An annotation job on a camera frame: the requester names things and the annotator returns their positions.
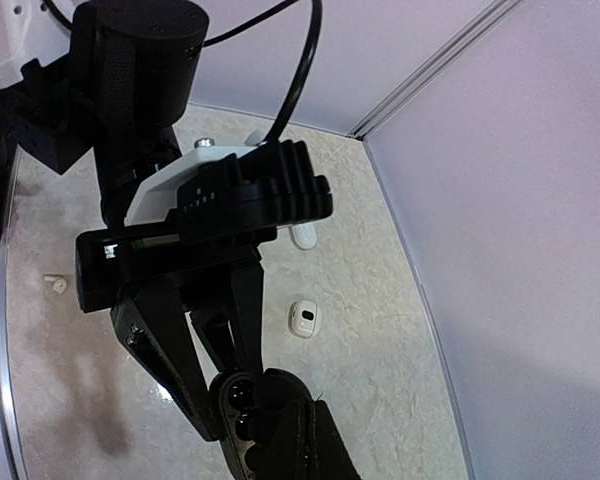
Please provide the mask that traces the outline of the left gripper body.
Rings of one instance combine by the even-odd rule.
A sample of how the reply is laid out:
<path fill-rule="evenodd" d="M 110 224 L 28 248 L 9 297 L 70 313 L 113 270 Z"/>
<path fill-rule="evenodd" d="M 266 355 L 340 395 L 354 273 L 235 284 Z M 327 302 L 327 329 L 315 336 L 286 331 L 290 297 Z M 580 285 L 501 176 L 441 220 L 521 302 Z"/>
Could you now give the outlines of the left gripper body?
<path fill-rule="evenodd" d="M 273 227 L 197 243 L 165 223 L 81 233 L 75 242 L 76 291 L 85 313 L 113 307 L 127 284 L 166 278 L 192 291 L 222 281 L 229 269 L 260 259 L 257 247 L 275 239 Z"/>

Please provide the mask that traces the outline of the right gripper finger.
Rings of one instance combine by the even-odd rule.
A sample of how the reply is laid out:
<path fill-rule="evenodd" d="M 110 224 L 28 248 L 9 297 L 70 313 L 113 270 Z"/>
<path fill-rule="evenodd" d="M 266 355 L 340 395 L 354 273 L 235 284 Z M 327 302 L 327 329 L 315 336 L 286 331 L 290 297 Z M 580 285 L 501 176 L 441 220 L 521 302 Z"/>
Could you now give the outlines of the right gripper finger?
<path fill-rule="evenodd" d="M 257 379 L 253 396 L 247 432 L 254 445 L 245 463 L 257 479 L 360 477 L 327 403 L 313 399 L 299 377 L 269 368 Z"/>

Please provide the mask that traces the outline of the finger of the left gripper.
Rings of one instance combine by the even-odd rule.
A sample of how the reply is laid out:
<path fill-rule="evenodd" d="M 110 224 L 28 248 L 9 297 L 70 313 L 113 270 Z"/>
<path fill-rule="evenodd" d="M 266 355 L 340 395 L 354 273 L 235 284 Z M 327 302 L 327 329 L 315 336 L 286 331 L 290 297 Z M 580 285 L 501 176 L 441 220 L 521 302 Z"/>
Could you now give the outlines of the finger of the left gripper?
<path fill-rule="evenodd" d="M 263 372 L 262 308 L 264 271 L 258 260 L 216 269 L 191 305 L 190 321 L 220 372 Z"/>
<path fill-rule="evenodd" d="M 118 341 L 164 387 L 199 435 L 218 439 L 218 420 L 171 284 L 130 284 L 110 311 Z"/>

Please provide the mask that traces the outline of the white oval charging case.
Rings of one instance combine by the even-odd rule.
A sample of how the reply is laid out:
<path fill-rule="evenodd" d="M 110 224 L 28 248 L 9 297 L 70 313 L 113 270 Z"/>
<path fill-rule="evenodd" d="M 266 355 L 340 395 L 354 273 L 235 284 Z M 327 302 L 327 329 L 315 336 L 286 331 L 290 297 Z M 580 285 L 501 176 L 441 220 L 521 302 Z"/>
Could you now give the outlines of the white oval charging case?
<path fill-rule="evenodd" d="M 265 138 L 261 130 L 252 131 L 244 141 L 248 147 L 258 146 Z M 303 251 L 312 250 L 317 245 L 317 233 L 313 223 L 295 224 L 289 227 L 290 238 L 294 245 Z"/>

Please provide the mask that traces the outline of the black charging case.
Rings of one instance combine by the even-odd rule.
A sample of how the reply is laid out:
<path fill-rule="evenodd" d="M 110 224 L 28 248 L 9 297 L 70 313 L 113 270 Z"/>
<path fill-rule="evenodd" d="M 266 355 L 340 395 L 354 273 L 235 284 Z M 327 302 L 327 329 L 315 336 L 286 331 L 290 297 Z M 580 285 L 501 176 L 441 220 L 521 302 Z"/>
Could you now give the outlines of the black charging case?
<path fill-rule="evenodd" d="M 257 478 L 245 457 L 247 451 L 255 445 L 248 433 L 248 426 L 256 412 L 255 384 L 263 373 L 262 365 L 255 369 L 220 372 L 209 387 L 214 413 L 222 433 L 220 447 L 234 479 Z"/>

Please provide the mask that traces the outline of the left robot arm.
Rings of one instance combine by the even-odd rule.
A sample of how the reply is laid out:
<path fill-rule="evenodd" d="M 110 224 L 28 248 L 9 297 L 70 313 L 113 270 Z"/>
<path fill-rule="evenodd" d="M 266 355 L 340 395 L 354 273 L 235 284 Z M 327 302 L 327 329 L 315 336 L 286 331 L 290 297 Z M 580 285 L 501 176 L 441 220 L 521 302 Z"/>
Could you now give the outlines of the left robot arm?
<path fill-rule="evenodd" d="M 207 14 L 188 1 L 88 1 L 69 51 L 0 89 L 0 182 L 12 145 L 58 173 L 95 158 L 104 228 L 76 240 L 86 313 L 116 336 L 208 441 L 231 437 L 232 382 L 262 370 L 263 269 L 276 236 L 271 144 L 205 162 L 153 220 L 131 221 L 143 183 L 184 163 L 186 107 Z"/>

